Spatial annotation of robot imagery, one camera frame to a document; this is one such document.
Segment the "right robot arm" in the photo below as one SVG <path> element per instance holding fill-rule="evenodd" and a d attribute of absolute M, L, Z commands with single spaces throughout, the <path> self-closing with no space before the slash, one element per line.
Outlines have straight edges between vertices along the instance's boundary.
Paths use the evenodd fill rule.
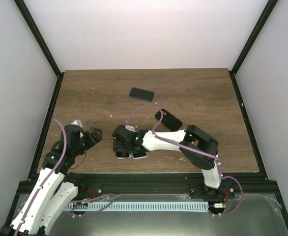
<path fill-rule="evenodd" d="M 219 170 L 219 143 L 195 125 L 173 132 L 135 131 L 119 125 L 112 137 L 117 159 L 142 159 L 149 152 L 157 150 L 181 152 L 195 167 L 201 169 L 207 196 L 217 198 L 223 192 L 222 174 Z"/>

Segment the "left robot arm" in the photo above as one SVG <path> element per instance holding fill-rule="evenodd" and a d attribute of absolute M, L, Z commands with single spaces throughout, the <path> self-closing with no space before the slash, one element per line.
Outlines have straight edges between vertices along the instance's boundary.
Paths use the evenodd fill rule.
<path fill-rule="evenodd" d="M 66 206 L 83 198 L 87 186 L 83 176 L 69 170 L 79 155 L 102 140 L 101 129 L 84 131 L 78 120 L 61 127 L 60 140 L 45 155 L 38 179 L 26 203 L 0 236 L 47 236 Z"/>

